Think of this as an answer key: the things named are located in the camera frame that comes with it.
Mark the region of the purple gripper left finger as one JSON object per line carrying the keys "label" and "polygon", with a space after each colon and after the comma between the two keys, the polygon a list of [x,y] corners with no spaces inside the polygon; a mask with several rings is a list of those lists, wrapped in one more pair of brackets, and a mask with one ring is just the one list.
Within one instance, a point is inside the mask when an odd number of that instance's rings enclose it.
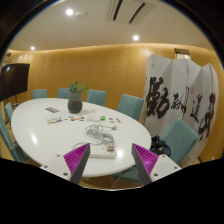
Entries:
{"label": "purple gripper left finger", "polygon": [[65,162],[71,172],[70,181],[79,184],[90,155],[90,144],[84,144],[64,155]]}

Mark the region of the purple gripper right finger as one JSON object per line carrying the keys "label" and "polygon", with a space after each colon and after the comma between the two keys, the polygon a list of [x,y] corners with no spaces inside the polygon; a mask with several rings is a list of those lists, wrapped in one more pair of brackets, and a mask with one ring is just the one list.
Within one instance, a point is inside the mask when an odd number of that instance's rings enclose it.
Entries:
{"label": "purple gripper right finger", "polygon": [[131,153],[137,166],[142,184],[150,184],[150,174],[158,160],[158,155],[137,144],[132,144]]}

